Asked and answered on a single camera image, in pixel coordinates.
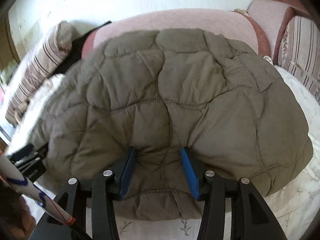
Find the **brown comforter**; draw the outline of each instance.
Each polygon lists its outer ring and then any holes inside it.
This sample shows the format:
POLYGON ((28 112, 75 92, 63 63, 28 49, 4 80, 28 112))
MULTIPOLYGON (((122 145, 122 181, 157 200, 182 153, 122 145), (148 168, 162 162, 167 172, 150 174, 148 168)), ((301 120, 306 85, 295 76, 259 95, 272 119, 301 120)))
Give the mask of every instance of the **brown comforter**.
POLYGON ((179 150, 208 169, 251 179, 265 196, 312 157, 308 124, 277 70, 245 43, 199 29, 126 33, 71 68, 30 142, 49 141, 40 184, 56 192, 70 177, 93 178, 138 150, 117 215, 199 218, 179 150))

